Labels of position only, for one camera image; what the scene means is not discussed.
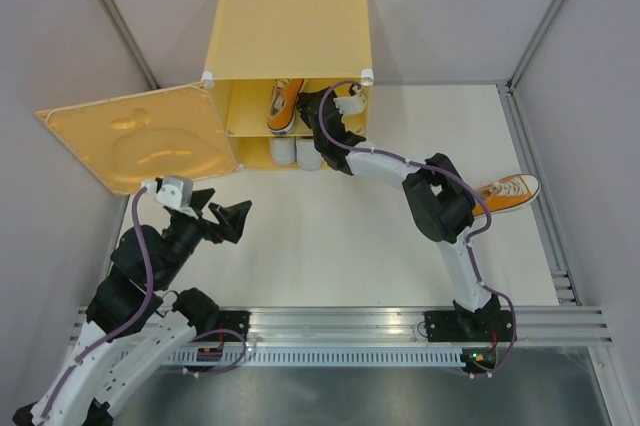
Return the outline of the white sneaker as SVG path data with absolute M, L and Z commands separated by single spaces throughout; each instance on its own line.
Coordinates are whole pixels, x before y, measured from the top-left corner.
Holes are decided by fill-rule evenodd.
M 296 141 L 291 137 L 269 139 L 271 160 L 278 166 L 289 166 L 296 162 Z
M 296 163 L 307 171 L 318 170 L 322 167 L 324 159 L 316 150 L 314 140 L 312 138 L 297 137 L 296 146 Z

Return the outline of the orange canvas sneaker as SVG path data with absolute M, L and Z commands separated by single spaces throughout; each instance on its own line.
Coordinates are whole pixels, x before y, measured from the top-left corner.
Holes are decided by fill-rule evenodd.
M 528 206 L 538 197 L 540 189 L 540 182 L 534 175 L 520 173 L 484 185 L 476 192 L 494 215 Z
M 295 125 L 295 105 L 304 90 L 305 79 L 278 79 L 275 81 L 267 115 L 267 127 L 274 135 L 289 134 Z

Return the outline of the yellow cabinet door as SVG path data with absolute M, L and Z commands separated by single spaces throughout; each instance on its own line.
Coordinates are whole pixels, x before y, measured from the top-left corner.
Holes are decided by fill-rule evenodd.
M 36 117 L 115 195 L 133 194 L 156 177 L 199 180 L 236 168 L 204 82 L 41 110 Z

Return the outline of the yellow plastic shoe cabinet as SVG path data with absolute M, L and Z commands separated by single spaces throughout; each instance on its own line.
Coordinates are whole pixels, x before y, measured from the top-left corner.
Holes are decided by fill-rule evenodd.
M 309 92 L 350 95 L 374 84 L 368 0 L 217 0 L 202 81 L 213 94 L 235 170 L 276 168 L 267 127 L 273 89 L 302 79 Z

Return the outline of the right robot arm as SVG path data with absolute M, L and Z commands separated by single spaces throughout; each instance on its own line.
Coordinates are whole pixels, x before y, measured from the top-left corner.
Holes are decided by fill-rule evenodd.
M 380 181 L 404 193 L 418 231 L 434 242 L 453 288 L 451 311 L 424 313 L 430 342 L 505 341 L 513 332 L 513 313 L 484 282 L 471 245 L 480 195 L 460 177 L 444 154 L 417 161 L 375 146 L 343 124 L 341 100 L 333 87 L 301 93 L 296 110 L 313 135 L 327 165 L 346 175 Z

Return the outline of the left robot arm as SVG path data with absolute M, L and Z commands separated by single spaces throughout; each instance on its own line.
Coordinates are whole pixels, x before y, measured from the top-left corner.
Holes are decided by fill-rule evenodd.
M 70 355 L 44 396 L 16 410 L 14 424 L 110 425 L 131 394 L 189 343 L 235 339 L 241 350 L 232 361 L 222 348 L 203 353 L 201 366 L 183 367 L 187 375 L 218 375 L 240 365 L 249 351 L 246 327 L 225 324 L 219 306 L 197 288 L 178 293 L 155 329 L 132 342 L 200 242 L 241 239 L 251 201 L 223 207 L 212 202 L 214 193 L 195 191 L 176 177 L 142 183 L 131 200 L 133 226 L 111 254 L 111 270 L 86 309 Z

